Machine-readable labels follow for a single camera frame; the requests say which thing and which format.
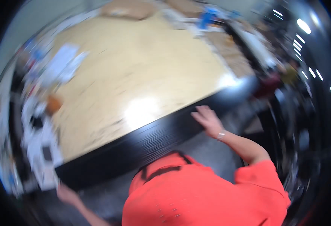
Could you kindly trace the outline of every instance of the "fluorescent light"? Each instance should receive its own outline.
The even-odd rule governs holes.
[[[299,53],[295,48],[294,48],[294,51],[296,51],[301,56],[301,53]]]
[[[294,39],[294,42],[295,42],[300,48],[302,48],[302,45],[301,45],[300,43],[298,43],[298,41],[296,41],[296,40]]]
[[[306,76],[306,74],[304,73],[304,71],[302,70],[301,72],[308,79],[308,77]]]
[[[282,16],[282,14],[280,12],[277,12],[276,10],[274,10],[275,13],[277,13],[278,15]]]
[[[299,19],[297,19],[296,22],[297,22],[297,24],[299,25],[299,27],[300,27],[301,29],[303,29],[304,32],[306,32],[306,34],[310,34],[310,33],[311,33],[311,30],[310,30],[309,26],[308,26],[303,20],[301,20],[301,19],[299,18]]]
[[[301,52],[301,49],[300,49],[300,47],[299,47],[298,45],[296,45],[295,43],[293,43],[292,45],[293,45],[298,51]]]
[[[319,72],[318,70],[316,70],[316,73],[319,75],[319,77],[320,77],[321,81],[323,81],[323,79],[322,79],[322,76],[321,76],[320,72]]]
[[[302,62],[301,58],[297,54],[295,54],[295,56],[298,57],[298,59]]]
[[[315,73],[312,71],[311,68],[309,68],[309,72],[312,74],[312,76],[313,76],[314,78],[316,78],[316,75],[315,75]]]
[[[275,16],[277,16],[275,13],[274,13]],[[283,20],[281,17],[277,16],[278,18],[280,18],[281,20]]]
[[[305,41],[298,34],[296,34],[296,37],[300,39],[303,43],[305,43]]]

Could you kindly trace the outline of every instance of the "red shirt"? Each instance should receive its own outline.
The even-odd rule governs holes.
[[[232,184],[191,157],[185,165],[177,154],[150,164],[147,175],[181,166],[144,183],[141,172],[130,186],[123,226],[144,225],[281,225],[290,205],[270,160],[241,167]]]

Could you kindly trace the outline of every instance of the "table top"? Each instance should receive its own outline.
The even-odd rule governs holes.
[[[206,43],[173,30],[160,13],[142,20],[96,17],[60,33],[89,55],[56,94],[65,162],[216,93],[232,77]]]

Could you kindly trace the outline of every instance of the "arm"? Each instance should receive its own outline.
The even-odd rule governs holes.
[[[270,160],[267,151],[257,143],[224,130],[221,121],[208,106],[196,108],[198,112],[192,112],[192,116],[204,127],[208,136],[217,139],[220,132],[224,133],[221,141],[230,146],[250,165],[262,160]]]
[[[109,223],[98,217],[93,211],[86,208],[76,192],[68,188],[65,184],[59,183],[57,196],[61,201],[74,206],[91,226],[110,226]]]

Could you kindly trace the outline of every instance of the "yellow shirt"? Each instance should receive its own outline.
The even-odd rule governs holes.
[[[286,73],[281,75],[281,80],[285,84],[292,84],[296,80],[298,72],[290,64],[287,64],[285,69]]]

